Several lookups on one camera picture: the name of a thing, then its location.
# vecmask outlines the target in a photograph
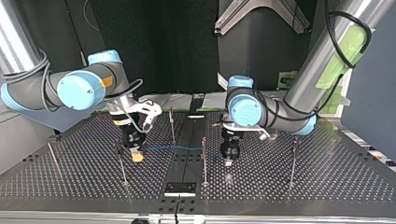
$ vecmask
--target blue wire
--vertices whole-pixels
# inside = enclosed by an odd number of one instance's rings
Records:
[[[168,148],[181,148],[181,149],[187,149],[187,150],[199,150],[201,149],[200,147],[182,147],[182,146],[176,146],[176,145],[169,145],[169,146],[164,146],[164,147],[148,147],[148,150],[156,150],[156,149],[168,149]]]

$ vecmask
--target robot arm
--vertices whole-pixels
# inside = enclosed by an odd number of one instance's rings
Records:
[[[60,106],[85,110],[107,103],[115,124],[122,129],[123,144],[139,152],[146,133],[162,113],[152,101],[139,103],[133,92],[142,80],[131,83],[115,50],[88,57],[89,66],[51,73],[50,60],[39,49],[23,23],[16,1],[0,0],[1,98],[11,109],[56,111]],[[143,128],[139,114],[146,114]]]
[[[329,13],[325,1],[328,29],[322,32],[282,101],[254,91],[249,77],[231,77],[222,121],[224,143],[220,147],[226,161],[239,157],[238,144],[244,132],[259,132],[261,140],[270,136],[265,128],[299,135],[311,133],[317,122],[314,109],[318,102],[327,91],[333,92],[343,74],[354,67],[370,42],[371,29],[394,2],[345,0]],[[330,16],[335,17],[334,30],[330,29]]]

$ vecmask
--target metal base plate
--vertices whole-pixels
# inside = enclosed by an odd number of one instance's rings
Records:
[[[59,167],[44,151],[1,176],[0,210],[158,214],[175,213],[178,204],[184,214],[396,217],[396,174],[330,123],[320,122],[301,138],[291,186],[291,135],[279,132],[275,140],[262,142],[257,134],[246,133],[241,158],[225,167],[220,128],[212,127],[219,113],[205,115],[206,126],[196,125],[194,131],[205,129],[208,185],[197,183],[194,198],[179,203],[164,198],[176,158],[173,148],[163,149],[172,145],[167,114],[148,135],[151,149],[143,162],[133,163],[123,155],[128,186],[122,184],[113,149],[120,130],[102,114],[53,145]],[[175,114],[177,138],[186,116]],[[202,167],[187,162],[191,170],[195,165]]]

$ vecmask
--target white wall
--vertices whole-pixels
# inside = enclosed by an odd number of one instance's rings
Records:
[[[7,109],[0,100],[0,174],[43,147],[52,134],[51,128]]]

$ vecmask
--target black curtain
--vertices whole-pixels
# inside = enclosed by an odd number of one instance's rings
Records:
[[[219,90],[214,0],[95,0],[93,14],[107,49],[116,49],[140,94]]]

